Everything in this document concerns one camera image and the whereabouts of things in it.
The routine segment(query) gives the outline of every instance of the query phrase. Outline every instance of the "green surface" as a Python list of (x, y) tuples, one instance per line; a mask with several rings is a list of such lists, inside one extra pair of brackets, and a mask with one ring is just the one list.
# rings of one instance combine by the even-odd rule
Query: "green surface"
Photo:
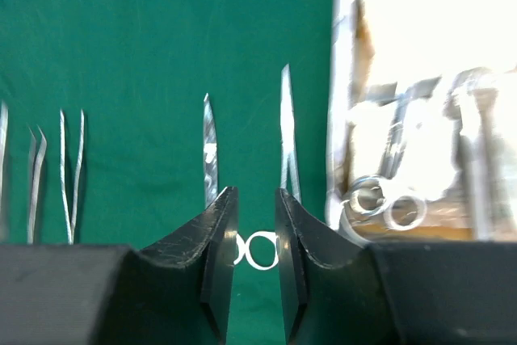
[[(0, 98), (10, 108), (10, 240), (26, 241), (27, 125), (48, 138), (42, 240), (65, 242), (59, 109), (72, 166), (86, 111), (80, 242), (143, 247), (203, 210), (202, 113), (216, 117), (220, 185), (239, 232), (274, 228), (280, 71), (291, 63), (304, 206), (322, 217), (331, 0), (0, 0)], [(254, 240), (257, 261), (273, 248)], [(229, 344), (284, 343), (277, 268), (243, 260)]]

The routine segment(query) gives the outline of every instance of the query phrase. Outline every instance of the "green tablecloth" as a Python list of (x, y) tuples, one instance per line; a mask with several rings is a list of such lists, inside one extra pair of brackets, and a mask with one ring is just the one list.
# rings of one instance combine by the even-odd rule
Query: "green tablecloth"
[[(220, 185), (239, 232), (274, 229), (280, 71), (289, 62), (304, 206), (322, 217), (331, 0), (0, 0), (0, 98), (10, 108), (10, 241), (26, 241), (27, 125), (48, 138), (43, 242), (65, 242), (59, 109), (72, 165), (87, 114), (80, 242), (140, 248), (203, 210), (209, 92)], [(254, 240), (267, 265), (273, 246)], [(277, 268), (235, 269), (229, 344), (284, 343)]]

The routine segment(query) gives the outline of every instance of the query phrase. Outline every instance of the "green cloth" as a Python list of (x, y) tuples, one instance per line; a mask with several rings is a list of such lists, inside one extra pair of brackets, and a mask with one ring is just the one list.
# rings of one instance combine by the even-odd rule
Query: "green cloth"
[[(239, 233), (273, 230), (288, 62), (302, 200), (322, 218), (331, 8), (332, 0), (0, 0), (10, 241), (26, 241), (28, 125), (48, 139), (41, 239), (66, 241), (60, 108), (71, 166), (80, 109), (87, 114), (80, 242), (141, 248), (202, 212), (207, 92), (220, 186), (240, 190)], [(252, 250), (271, 263), (268, 241)], [(228, 343), (284, 343), (277, 267), (236, 266)]]

